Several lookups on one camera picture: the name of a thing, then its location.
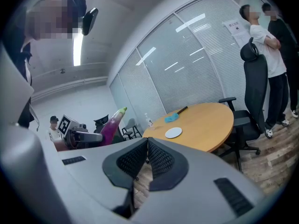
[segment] blue cloth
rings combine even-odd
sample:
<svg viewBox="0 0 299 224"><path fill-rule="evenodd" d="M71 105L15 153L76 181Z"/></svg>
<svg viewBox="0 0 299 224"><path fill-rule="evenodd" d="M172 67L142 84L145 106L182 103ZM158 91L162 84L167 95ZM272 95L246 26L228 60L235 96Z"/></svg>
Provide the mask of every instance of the blue cloth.
<svg viewBox="0 0 299 224"><path fill-rule="evenodd" d="M165 123L170 123L170 122L177 120L178 118L179 118L179 115L177 113L174 113L173 115L166 117L164 120L165 120Z"/></svg>

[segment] black pants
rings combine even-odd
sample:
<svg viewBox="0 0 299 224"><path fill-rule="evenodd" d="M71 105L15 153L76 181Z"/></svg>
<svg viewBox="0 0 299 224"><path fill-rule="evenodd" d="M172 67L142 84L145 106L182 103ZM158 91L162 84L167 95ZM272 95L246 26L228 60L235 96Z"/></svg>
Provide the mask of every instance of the black pants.
<svg viewBox="0 0 299 224"><path fill-rule="evenodd" d="M284 61L290 89L291 110L296 110L299 91L299 59Z"/></svg>
<svg viewBox="0 0 299 224"><path fill-rule="evenodd" d="M266 119L265 127L272 129L277 121L285 119L284 111L289 100L289 89L287 84L286 73L269 78L270 84L270 99L268 118Z"/></svg>

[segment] cap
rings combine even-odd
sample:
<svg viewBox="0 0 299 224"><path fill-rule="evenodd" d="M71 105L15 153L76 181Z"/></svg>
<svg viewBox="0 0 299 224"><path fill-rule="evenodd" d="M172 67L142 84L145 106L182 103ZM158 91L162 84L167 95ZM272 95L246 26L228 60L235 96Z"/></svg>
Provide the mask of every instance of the cap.
<svg viewBox="0 0 299 224"><path fill-rule="evenodd" d="M56 116L51 116L51 118L50 118L50 122L51 121L56 121L56 122L58 122L58 118L56 117Z"/></svg>
<svg viewBox="0 0 299 224"><path fill-rule="evenodd" d="M77 17L84 17L86 13L86 0L68 0L68 2L75 8Z"/></svg>

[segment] plastic bottle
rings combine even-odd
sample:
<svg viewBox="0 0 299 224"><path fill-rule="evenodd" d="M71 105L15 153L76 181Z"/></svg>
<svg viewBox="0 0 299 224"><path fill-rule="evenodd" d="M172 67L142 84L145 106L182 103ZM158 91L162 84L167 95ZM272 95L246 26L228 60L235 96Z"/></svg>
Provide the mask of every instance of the plastic bottle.
<svg viewBox="0 0 299 224"><path fill-rule="evenodd" d="M149 129L154 130L155 128L154 128L153 121L151 120L151 118L148 117L147 113L145 113L144 115L145 115L145 120L146 120L146 122L148 124Z"/></svg>
<svg viewBox="0 0 299 224"><path fill-rule="evenodd" d="M109 145L112 143L118 125L120 124L122 117L125 115L126 110L126 107L119 109L105 124L104 128L100 132L100 134L103 135L103 141L101 142L101 146Z"/></svg>

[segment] sneaker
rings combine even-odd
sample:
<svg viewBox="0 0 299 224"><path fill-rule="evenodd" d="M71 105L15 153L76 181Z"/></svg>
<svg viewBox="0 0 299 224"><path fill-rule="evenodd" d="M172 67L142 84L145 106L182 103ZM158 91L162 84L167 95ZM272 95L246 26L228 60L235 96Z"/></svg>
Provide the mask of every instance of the sneaker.
<svg viewBox="0 0 299 224"><path fill-rule="evenodd" d="M291 113L292 113L292 116L293 116L294 118L298 118L298 113L297 113L297 111L295 111L295 110L291 110Z"/></svg>
<svg viewBox="0 0 299 224"><path fill-rule="evenodd" d="M290 122L287 119L283 121L277 121L276 123L282 125L283 127L288 127L290 125Z"/></svg>
<svg viewBox="0 0 299 224"><path fill-rule="evenodd" d="M273 132L272 132L272 129L266 129L265 128L265 135L268 139L271 139L272 136L273 136Z"/></svg>

